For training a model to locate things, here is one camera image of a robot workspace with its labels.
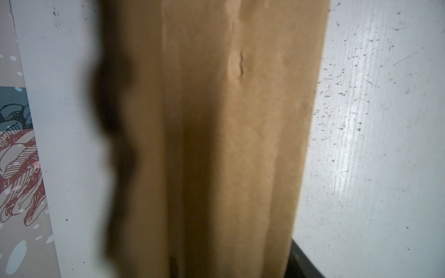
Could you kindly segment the brown cardboard box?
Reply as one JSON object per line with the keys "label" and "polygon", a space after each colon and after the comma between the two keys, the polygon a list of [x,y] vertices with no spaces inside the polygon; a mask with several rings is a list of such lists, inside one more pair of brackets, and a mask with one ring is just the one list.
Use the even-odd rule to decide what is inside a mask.
{"label": "brown cardboard box", "polygon": [[99,1],[119,278],[283,278],[329,1]]}

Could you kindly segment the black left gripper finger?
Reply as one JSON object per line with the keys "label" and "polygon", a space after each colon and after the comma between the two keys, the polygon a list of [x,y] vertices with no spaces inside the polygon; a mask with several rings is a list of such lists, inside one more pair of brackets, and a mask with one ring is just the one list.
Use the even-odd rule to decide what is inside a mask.
{"label": "black left gripper finger", "polygon": [[292,240],[284,278],[324,278],[298,244]]}

